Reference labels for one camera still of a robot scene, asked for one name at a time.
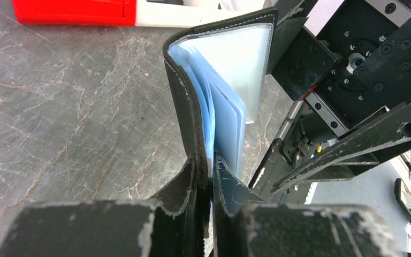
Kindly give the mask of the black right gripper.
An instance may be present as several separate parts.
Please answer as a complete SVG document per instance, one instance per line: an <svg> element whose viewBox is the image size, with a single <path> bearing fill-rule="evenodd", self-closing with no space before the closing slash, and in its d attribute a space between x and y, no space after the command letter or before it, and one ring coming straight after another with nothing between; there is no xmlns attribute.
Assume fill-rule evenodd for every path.
<svg viewBox="0 0 411 257"><path fill-rule="evenodd" d="M268 3L265 74L294 101L249 184L268 202L411 149L411 1L344 1L314 35L305 23L317 2Z"/></svg>

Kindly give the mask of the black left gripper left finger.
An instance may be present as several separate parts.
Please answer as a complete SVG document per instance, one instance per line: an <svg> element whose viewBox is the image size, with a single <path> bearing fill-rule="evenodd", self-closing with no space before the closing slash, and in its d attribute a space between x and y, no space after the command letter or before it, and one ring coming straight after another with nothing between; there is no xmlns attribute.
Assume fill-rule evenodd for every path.
<svg viewBox="0 0 411 257"><path fill-rule="evenodd" d="M25 207L0 256L199 256L195 158L145 200L43 202Z"/></svg>

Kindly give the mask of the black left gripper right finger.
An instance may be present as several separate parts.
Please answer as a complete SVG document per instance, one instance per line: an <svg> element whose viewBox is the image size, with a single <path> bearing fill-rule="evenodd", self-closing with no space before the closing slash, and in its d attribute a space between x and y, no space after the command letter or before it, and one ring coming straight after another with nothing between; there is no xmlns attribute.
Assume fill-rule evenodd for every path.
<svg viewBox="0 0 411 257"><path fill-rule="evenodd" d="M268 203L216 155L213 256L402 256L378 212L362 205Z"/></svg>

